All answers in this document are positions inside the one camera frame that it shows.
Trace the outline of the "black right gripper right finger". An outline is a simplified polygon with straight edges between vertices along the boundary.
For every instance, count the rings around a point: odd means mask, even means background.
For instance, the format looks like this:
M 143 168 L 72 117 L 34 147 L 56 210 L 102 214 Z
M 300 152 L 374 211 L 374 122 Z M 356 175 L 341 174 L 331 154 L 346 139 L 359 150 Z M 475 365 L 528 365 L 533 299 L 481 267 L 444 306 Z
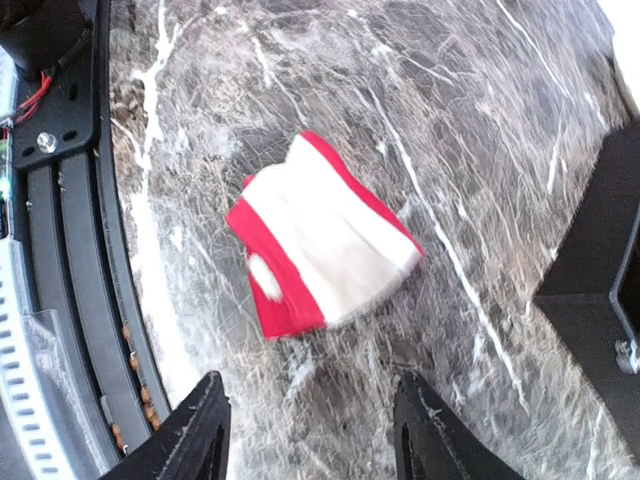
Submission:
M 393 426 L 399 479 L 522 480 L 416 372 L 406 371 L 400 378 Z

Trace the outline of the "red and white sock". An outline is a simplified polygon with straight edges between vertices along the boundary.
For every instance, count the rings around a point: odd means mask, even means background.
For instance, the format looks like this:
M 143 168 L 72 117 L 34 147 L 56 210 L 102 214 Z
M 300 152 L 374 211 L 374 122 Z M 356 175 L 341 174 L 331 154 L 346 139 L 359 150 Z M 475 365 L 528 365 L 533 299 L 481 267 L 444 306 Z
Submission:
M 384 300 L 424 252 L 321 136 L 249 177 L 226 217 L 247 252 L 267 338 L 337 327 Z

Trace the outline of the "black compartment display box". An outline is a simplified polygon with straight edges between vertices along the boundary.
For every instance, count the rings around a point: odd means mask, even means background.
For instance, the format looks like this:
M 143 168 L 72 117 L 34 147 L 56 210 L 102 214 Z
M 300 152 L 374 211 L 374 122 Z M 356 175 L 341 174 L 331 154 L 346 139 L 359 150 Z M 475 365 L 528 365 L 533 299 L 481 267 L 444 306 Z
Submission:
M 535 295 L 639 455 L 639 124 L 608 135 Z

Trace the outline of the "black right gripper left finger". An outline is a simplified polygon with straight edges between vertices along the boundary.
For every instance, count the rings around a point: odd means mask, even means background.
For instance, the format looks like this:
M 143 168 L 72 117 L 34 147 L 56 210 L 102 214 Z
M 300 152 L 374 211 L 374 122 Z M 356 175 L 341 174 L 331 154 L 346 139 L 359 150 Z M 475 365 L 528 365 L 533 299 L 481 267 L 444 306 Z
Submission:
M 105 479 L 212 479 L 227 474 L 231 405 L 222 377 L 210 371 L 154 433 Z

